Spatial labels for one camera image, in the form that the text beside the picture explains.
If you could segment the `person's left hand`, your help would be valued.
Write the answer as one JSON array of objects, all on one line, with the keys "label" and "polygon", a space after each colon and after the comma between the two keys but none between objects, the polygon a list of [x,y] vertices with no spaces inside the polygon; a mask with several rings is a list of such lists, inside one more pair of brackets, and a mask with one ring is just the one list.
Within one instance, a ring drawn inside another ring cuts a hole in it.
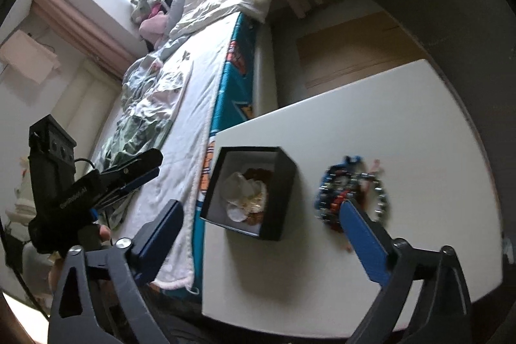
[{"label": "person's left hand", "polygon": [[[111,239],[111,231],[110,229],[102,224],[96,224],[96,233],[101,240],[101,243],[106,243]],[[62,273],[62,269],[64,266],[64,259],[56,259],[53,263],[53,267],[48,275],[48,284],[52,293],[55,293],[57,290],[57,286],[59,283],[59,278]]]}]

